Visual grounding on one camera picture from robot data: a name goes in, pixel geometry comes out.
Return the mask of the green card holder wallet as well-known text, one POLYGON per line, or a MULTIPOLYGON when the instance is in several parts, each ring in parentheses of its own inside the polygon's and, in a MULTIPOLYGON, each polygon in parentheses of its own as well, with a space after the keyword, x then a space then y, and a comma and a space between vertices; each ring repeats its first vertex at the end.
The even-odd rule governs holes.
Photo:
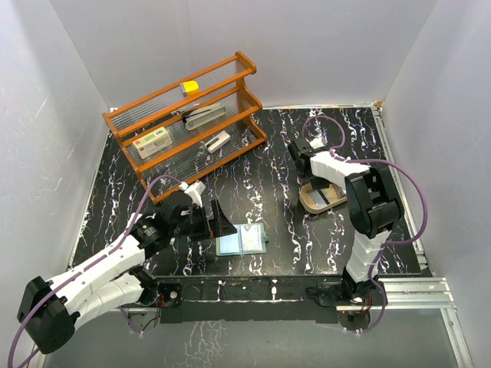
POLYGON ((218 256, 266 253, 269 237, 261 222, 235 225, 236 233, 216 239, 218 256))

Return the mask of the white VIP card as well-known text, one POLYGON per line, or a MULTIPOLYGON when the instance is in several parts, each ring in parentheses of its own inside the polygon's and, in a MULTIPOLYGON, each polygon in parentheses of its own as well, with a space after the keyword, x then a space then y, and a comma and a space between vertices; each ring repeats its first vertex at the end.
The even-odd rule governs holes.
POLYGON ((239 226, 239 244, 242 252, 263 251, 263 227, 259 223, 242 224, 239 226))

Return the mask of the dark striped credit card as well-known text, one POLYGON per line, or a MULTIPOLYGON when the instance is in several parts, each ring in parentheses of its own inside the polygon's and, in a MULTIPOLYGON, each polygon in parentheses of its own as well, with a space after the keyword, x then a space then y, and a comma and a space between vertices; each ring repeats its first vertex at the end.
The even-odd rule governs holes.
POLYGON ((315 189, 309 192, 313 206, 317 208, 332 206, 334 199, 329 195, 327 189, 315 189))

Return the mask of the beige card tray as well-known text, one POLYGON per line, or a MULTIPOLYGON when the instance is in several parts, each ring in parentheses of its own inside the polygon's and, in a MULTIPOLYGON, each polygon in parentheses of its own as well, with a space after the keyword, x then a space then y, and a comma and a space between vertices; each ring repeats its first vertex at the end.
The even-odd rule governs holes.
POLYGON ((328 211, 329 209, 333 209, 336 206, 339 206, 339 205, 346 203, 347 196, 346 196, 345 191, 342 188, 340 188, 334 184, 329 184, 327 187, 324 187, 321 189, 327 189, 330 197, 332 199, 334 199, 332 206, 321 207, 321 208, 317 208, 317 207, 313 206, 313 202, 311 200, 309 192, 311 190, 315 190, 315 188, 312 186, 311 183, 308 183, 308 184, 301 187, 300 193, 299 193, 299 200, 300 200, 300 203, 302 204, 302 206, 304 207, 304 209, 308 213, 313 214, 313 215, 318 215, 318 214, 321 214, 323 212, 328 211))

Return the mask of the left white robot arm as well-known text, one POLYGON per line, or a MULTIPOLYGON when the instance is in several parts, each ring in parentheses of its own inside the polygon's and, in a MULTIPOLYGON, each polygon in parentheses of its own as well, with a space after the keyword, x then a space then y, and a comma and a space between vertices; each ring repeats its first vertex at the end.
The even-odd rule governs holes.
POLYGON ((157 209, 137 210, 124 232, 96 255, 49 280, 30 280, 18 309, 19 331, 47 355, 114 308, 153 304, 159 288, 144 270, 148 259, 179 238, 201 242, 237 233, 218 201, 211 201, 212 214, 207 215, 203 190, 201 182, 182 184, 157 209))

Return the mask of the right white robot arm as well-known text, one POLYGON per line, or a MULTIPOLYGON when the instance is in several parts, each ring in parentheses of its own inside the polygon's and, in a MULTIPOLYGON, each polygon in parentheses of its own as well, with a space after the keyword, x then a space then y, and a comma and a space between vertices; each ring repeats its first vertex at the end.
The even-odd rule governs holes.
POLYGON ((301 137, 288 151, 297 173, 317 184, 335 184, 346 192, 354 228, 351 256, 337 283, 307 289, 318 304, 359 304, 377 286, 377 263, 393 227, 404 217, 404 207, 387 167, 369 166, 336 158, 325 148, 313 148, 301 137))

